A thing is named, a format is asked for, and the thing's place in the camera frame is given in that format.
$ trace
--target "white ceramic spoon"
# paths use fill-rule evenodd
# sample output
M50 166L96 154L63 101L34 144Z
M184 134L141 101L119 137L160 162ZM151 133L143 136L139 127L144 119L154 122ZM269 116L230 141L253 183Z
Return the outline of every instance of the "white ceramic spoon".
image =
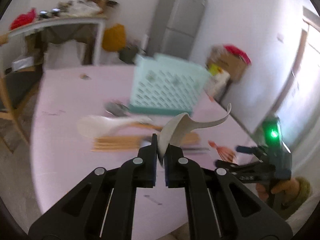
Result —
M225 117L213 122L195 122L187 113L179 114L167 122L158 136L158 158L161 166L163 165L164 154L169 144L180 147L184 136L192 130L213 127L223 123L230 114L231 104L228 104L227 111Z
M136 122L152 123L152 120L147 116L109 118L88 115L77 122L77 128L78 132L85 137L98 138L114 134L121 127L130 126Z

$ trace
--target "round table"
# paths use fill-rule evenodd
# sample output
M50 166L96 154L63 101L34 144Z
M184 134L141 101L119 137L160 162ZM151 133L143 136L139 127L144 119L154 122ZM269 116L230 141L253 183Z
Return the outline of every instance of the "round table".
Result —
M104 103L130 98L134 66L73 66L48 70L41 81L32 127L31 166L37 201L42 213L97 167L107 170L120 167L137 156L138 151L92 152L92 139L82 137L76 122L89 114L105 115ZM196 121L220 119L226 111L211 102L204 93L192 118ZM157 125L165 125L171 117L153 116ZM208 140L233 149L236 145L253 146L254 142L229 117L223 124L196 130L199 147L209 147ZM118 134L151 135L152 130L125 128ZM219 158L215 149L185 153L200 166L214 170ZM239 154L239 164L248 163L249 155ZM184 189L168 189L164 170L157 165L156 186L138 188L134 208L132 239L153 240L170 233L188 221Z

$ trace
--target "red cloth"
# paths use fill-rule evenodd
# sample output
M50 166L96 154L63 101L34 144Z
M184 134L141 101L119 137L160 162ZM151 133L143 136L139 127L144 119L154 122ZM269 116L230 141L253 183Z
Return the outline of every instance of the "red cloth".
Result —
M10 30L32 23L36 18L36 9L32 8L27 14L20 14L11 24Z
M247 65L251 65L251 60L249 59L248 55L241 49L238 49L234 45L223 45L223 47L233 55L239 56L242 58Z

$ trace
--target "plastic basket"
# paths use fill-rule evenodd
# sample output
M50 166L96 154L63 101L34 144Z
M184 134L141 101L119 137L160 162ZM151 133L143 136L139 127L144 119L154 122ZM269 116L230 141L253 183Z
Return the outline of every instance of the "plastic basket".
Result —
M210 73L201 65L156 54L138 56L129 110L132 113L192 114Z

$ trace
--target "small box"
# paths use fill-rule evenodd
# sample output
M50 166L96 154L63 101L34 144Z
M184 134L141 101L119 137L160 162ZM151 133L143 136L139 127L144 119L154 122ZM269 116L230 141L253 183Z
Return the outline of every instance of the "small box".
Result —
M207 82L204 90L206 91L209 97L215 98L220 91L227 85L227 82L230 78L230 74L212 63L209 67L209 72L211 73L211 77Z
M211 64L218 65L230 74L230 79L233 82L240 81L244 71L247 69L247 64L241 58L231 53L221 54L215 61L210 58L208 59L207 66Z

